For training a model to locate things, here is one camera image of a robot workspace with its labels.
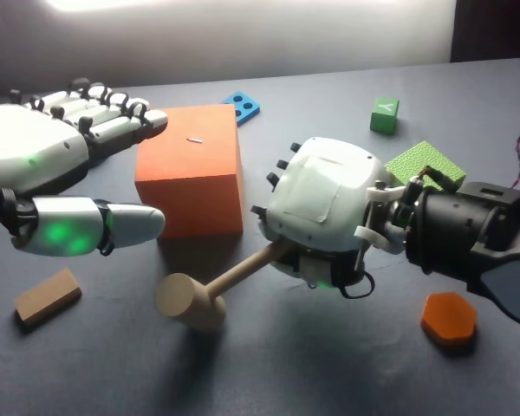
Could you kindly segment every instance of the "green cube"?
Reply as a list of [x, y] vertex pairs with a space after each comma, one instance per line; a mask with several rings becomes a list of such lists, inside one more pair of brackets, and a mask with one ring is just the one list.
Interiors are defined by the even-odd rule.
[[[426, 166], [431, 166], [444, 173], [457, 185], [462, 185], [466, 177], [465, 171], [452, 163], [442, 152], [427, 141], [422, 141], [386, 164], [387, 170], [403, 185], [412, 176], [418, 175]], [[441, 189], [439, 185], [425, 177], [424, 186], [429, 185]]]
[[370, 130], [383, 134], [393, 134], [397, 128], [399, 100], [396, 98], [376, 98]]

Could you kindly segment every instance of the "brown rectangular block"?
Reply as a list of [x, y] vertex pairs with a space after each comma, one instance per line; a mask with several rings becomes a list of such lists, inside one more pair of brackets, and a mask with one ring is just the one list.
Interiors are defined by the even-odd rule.
[[37, 284], [15, 300], [22, 322], [33, 325], [81, 296], [81, 288], [69, 269]]
[[235, 106], [165, 108], [166, 130], [139, 145], [135, 186], [166, 215], [162, 237], [243, 232]]

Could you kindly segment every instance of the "orange hexagon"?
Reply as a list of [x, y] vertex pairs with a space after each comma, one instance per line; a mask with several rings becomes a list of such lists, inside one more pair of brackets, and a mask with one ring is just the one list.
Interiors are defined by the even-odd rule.
[[458, 293], [434, 293], [427, 297], [420, 324], [437, 343], [459, 346], [474, 336], [476, 317], [474, 307]]

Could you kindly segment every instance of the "back of robotic hand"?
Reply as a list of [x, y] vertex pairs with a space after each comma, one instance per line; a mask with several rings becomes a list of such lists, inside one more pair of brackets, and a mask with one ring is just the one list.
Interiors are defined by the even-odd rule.
[[90, 167], [166, 129], [147, 101], [86, 79], [44, 97], [12, 91], [0, 105], [0, 223], [14, 247], [44, 256], [78, 256], [143, 243], [164, 229], [161, 211], [66, 191]]

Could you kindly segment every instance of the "robotic hand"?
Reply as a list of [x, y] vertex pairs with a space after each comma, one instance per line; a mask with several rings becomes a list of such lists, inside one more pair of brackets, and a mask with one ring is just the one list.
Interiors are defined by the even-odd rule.
[[73, 81], [66, 91], [0, 105], [0, 223], [14, 247], [44, 256], [143, 243], [164, 229], [161, 211], [84, 197], [37, 197], [67, 190], [108, 156], [166, 129], [147, 101], [102, 84]]
[[[338, 140], [312, 138], [274, 186], [267, 208], [254, 206], [263, 234], [296, 243], [273, 265], [311, 288], [328, 285], [346, 298], [365, 297], [374, 279], [365, 271], [370, 246], [392, 254], [406, 249], [410, 263], [467, 283], [520, 322], [520, 191], [484, 183], [458, 188], [425, 168], [406, 186], [391, 178], [371, 153]], [[428, 176], [443, 188], [424, 187]], [[346, 287], [366, 276], [368, 293]]]

